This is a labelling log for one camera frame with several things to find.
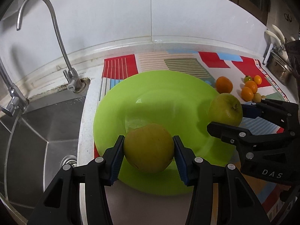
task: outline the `drain strainer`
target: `drain strainer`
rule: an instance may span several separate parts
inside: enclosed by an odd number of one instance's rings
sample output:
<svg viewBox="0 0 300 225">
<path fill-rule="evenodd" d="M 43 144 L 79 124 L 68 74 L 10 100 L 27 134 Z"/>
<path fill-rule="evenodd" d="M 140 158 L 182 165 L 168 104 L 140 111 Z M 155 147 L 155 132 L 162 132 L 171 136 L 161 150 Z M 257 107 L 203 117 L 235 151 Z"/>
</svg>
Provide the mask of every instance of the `drain strainer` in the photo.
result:
<svg viewBox="0 0 300 225">
<path fill-rule="evenodd" d="M 77 167 L 77 156 L 67 155 L 64 157 L 60 163 L 60 168 L 65 164 L 70 164 L 72 167 Z"/>
</svg>

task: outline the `metal container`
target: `metal container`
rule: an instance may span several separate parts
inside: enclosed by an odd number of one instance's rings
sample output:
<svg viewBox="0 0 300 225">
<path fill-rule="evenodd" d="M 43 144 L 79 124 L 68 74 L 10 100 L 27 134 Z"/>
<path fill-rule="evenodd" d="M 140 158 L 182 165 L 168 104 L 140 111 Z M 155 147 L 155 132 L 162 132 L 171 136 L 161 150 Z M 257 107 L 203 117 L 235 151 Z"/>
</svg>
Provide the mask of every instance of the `metal container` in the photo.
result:
<svg viewBox="0 0 300 225">
<path fill-rule="evenodd" d="M 292 68 L 273 51 L 270 53 L 267 68 L 284 86 L 289 83 L 292 75 Z"/>
</svg>

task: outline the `faucet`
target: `faucet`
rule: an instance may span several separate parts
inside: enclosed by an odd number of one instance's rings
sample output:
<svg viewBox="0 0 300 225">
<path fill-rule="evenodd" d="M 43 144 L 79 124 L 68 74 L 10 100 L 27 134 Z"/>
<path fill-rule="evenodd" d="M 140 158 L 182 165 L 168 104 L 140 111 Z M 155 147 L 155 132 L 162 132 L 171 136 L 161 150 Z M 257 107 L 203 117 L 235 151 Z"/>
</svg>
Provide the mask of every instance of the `faucet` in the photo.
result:
<svg viewBox="0 0 300 225">
<path fill-rule="evenodd" d="M 3 78 L 4 83 L 8 88 L 8 92 L 11 96 L 11 100 L 8 103 L 7 107 L 3 107 L 0 105 L 0 110 L 3 111 L 6 115 L 12 117 L 15 113 L 17 107 L 24 110 L 28 105 L 28 100 L 22 94 L 20 89 L 11 81 L 3 63 L 0 58 L 0 75 Z"/>
<path fill-rule="evenodd" d="M 24 0 L 23 4 L 20 7 L 18 20 L 17 20 L 17 31 L 21 29 L 24 7 L 28 3 L 28 1 L 29 0 Z M 67 70 L 63 71 L 64 76 L 66 77 L 66 79 L 68 81 L 67 89 L 74 92 L 74 93 L 81 92 L 81 90 L 85 87 L 85 84 L 82 83 L 82 81 L 80 80 L 79 75 L 78 75 L 77 71 L 75 70 L 75 68 L 73 68 L 71 66 L 71 63 L 70 63 L 69 58 L 67 56 L 64 44 L 62 43 L 62 38 L 60 36 L 60 32 L 59 32 L 57 21 L 56 21 L 56 15 L 55 15 L 55 11 L 54 11 L 54 8 L 52 6 L 52 3 L 50 2 L 50 0 L 42 0 L 42 1 L 47 5 L 47 7 L 50 11 L 51 18 L 52 18 L 52 23 L 53 23 L 55 34 L 56 34 L 56 38 L 58 40 L 60 50 L 62 52 L 62 55 L 64 57 L 64 60 L 65 60 L 66 64 L 67 64 L 67 67 L 68 67 L 68 71 Z"/>
</svg>

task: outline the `green plate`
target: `green plate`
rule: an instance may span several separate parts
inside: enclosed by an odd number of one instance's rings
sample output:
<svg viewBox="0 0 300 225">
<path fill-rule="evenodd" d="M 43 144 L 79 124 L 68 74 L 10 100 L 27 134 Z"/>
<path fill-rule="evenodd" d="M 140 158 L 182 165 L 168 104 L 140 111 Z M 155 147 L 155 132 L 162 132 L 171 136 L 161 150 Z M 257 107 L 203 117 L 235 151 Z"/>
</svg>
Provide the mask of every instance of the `green plate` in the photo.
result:
<svg viewBox="0 0 300 225">
<path fill-rule="evenodd" d="M 179 135 L 211 164 L 225 166 L 234 146 L 211 137 L 207 111 L 218 92 L 204 81 L 174 71 L 149 71 L 127 78 L 114 86 L 100 102 L 94 120 L 94 139 L 100 155 L 113 147 L 119 135 L 149 123 L 163 125 L 172 136 Z M 124 158 L 118 177 L 137 190 L 157 195 L 191 191 L 180 180 L 176 163 L 162 172 L 141 173 Z"/>
</svg>

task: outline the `green apple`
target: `green apple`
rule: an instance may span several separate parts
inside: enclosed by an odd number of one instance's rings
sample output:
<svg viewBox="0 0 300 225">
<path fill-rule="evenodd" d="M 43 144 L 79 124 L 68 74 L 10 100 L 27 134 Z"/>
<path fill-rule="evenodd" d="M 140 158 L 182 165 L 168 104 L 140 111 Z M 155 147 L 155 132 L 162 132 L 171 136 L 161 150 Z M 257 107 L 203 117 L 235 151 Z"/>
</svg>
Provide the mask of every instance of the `green apple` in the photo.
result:
<svg viewBox="0 0 300 225">
<path fill-rule="evenodd" d="M 243 119 L 242 105 L 232 94 L 217 95 L 210 104 L 208 119 L 211 122 L 238 126 Z"/>
<path fill-rule="evenodd" d="M 131 166 L 145 173 L 159 173 L 174 157 L 170 133 L 159 124 L 132 129 L 125 136 L 124 154 Z"/>
<path fill-rule="evenodd" d="M 245 76 L 245 78 L 244 78 L 244 83 L 246 83 L 247 81 L 250 81 L 250 80 L 252 80 L 252 77 L 249 76 L 249 75 L 247 75 L 247 76 Z"/>
</svg>

